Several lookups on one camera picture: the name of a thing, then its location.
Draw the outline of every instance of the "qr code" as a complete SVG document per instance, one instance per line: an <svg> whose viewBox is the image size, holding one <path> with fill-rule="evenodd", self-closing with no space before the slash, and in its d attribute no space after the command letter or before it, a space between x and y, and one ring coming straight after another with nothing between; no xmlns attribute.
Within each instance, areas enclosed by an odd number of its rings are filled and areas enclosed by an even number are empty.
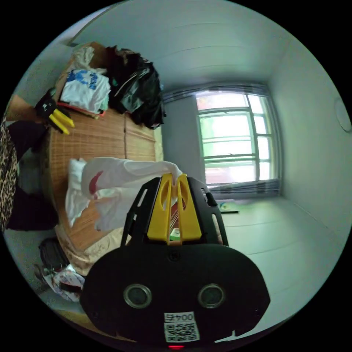
<svg viewBox="0 0 352 352"><path fill-rule="evenodd" d="M166 342L191 342L199 340L196 322L164 323Z"/></svg>

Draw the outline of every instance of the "curtain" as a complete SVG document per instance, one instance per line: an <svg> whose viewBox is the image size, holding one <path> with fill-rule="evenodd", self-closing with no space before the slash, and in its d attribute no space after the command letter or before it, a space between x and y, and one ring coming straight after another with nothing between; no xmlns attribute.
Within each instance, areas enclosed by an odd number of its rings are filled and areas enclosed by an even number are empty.
<svg viewBox="0 0 352 352"><path fill-rule="evenodd" d="M203 91L226 91L239 94L269 96L266 85L261 83L209 84L163 94L164 103L187 98Z"/></svg>
<svg viewBox="0 0 352 352"><path fill-rule="evenodd" d="M220 186L208 186L215 199L249 199L280 195L280 180L239 182Z"/></svg>

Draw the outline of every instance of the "window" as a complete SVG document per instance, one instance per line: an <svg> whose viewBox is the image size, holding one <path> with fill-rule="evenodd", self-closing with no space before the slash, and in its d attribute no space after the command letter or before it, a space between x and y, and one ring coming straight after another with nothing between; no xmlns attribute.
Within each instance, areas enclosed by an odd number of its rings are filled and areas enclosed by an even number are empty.
<svg viewBox="0 0 352 352"><path fill-rule="evenodd" d="M267 98L202 92L197 106L208 185L275 176Z"/></svg>

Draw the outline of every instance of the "blue print on shirt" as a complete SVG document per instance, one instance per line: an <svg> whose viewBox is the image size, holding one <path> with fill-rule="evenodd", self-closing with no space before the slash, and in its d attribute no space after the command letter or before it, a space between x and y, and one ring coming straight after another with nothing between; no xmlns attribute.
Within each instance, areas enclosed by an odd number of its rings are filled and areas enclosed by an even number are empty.
<svg viewBox="0 0 352 352"><path fill-rule="evenodd" d="M72 70L67 77L67 82L72 82L72 81L76 80L82 84L88 85L90 89L95 90L96 89L96 81L98 79L98 76L96 73L92 72L91 74L89 74L90 82L88 82L88 81L85 81L84 77L83 77L83 75L85 74L86 78L87 78L87 73L88 73L88 71L86 71L86 70L80 70L78 72L74 72Z"/></svg>

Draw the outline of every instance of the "person's arm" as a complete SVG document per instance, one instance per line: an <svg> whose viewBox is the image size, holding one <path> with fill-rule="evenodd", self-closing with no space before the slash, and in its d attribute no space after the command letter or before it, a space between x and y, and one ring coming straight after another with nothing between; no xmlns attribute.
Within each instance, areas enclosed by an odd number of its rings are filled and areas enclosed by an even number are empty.
<svg viewBox="0 0 352 352"><path fill-rule="evenodd" d="M6 111L6 121L27 120L42 123L33 106L26 103L18 95L13 95Z"/></svg>

